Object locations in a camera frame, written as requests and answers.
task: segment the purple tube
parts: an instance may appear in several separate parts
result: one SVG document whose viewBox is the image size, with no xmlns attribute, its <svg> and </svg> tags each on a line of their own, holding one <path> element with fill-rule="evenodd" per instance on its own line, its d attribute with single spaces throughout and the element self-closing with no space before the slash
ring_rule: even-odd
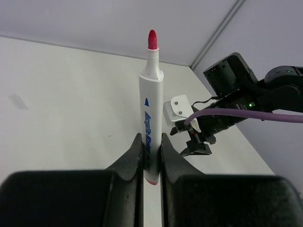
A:
<svg viewBox="0 0 303 227">
<path fill-rule="evenodd" d="M 222 115 L 222 116 L 234 116 L 244 118 L 254 118 L 275 122 L 291 122 L 291 123 L 303 123 L 303 116 L 301 115 L 289 115 L 289 114 L 278 114 L 278 113 L 266 113 L 261 111 L 252 110 L 238 110 L 238 109 L 225 109 L 225 108 L 208 108 L 199 110 L 184 122 L 188 125 L 194 118 L 205 116 L 205 115 Z"/>
</svg>

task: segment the white table surface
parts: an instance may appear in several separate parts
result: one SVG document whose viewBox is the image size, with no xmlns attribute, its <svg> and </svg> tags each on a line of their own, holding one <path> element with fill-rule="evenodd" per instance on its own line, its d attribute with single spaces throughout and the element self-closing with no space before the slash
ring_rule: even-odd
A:
<svg viewBox="0 0 303 227">
<path fill-rule="evenodd" d="M 103 169 L 128 150 L 141 130 L 145 60 L 1 37 L 0 50 L 0 182 L 21 170 Z M 160 68 L 164 101 L 210 97 L 189 67 Z M 12 101 L 17 96 L 26 108 Z M 170 132 L 164 119 L 163 132 Z M 273 174 L 237 127 L 216 137 L 212 155 L 186 159 L 207 174 Z M 179 152 L 188 139 L 170 137 Z M 160 184 L 146 181 L 144 225 L 161 226 Z"/>
</svg>

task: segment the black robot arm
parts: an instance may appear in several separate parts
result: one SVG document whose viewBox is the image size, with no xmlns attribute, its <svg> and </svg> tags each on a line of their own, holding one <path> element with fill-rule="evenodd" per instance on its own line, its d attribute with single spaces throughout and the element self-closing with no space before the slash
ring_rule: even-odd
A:
<svg viewBox="0 0 303 227">
<path fill-rule="evenodd" d="M 272 112 L 282 109 L 303 113 L 303 68 L 279 66 L 258 81 L 253 71 L 239 53 L 232 53 L 220 60 L 206 71 L 204 75 L 214 89 L 218 101 L 206 108 L 230 108 Z M 188 131 L 191 140 L 182 156 L 209 155 L 210 148 L 204 142 L 214 144 L 214 135 L 226 130 L 246 118 L 232 116 L 201 116 L 197 132 L 184 121 L 175 123 L 171 135 Z"/>
</svg>

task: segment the marker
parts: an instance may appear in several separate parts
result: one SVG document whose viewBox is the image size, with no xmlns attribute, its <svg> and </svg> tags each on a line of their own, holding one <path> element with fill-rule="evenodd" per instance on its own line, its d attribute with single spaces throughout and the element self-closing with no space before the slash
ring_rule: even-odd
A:
<svg viewBox="0 0 303 227">
<path fill-rule="evenodd" d="M 147 61 L 139 76 L 144 177 L 152 185 L 159 182 L 162 140 L 163 78 L 159 69 L 157 35 L 148 36 Z"/>
</svg>

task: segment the red marker end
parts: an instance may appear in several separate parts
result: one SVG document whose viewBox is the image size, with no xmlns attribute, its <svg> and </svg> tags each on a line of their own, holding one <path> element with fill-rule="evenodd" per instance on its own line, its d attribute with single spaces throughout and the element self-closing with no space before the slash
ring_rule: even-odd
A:
<svg viewBox="0 0 303 227">
<path fill-rule="evenodd" d="M 148 35 L 148 49 L 156 50 L 158 48 L 157 34 L 155 30 L 151 30 Z"/>
</svg>

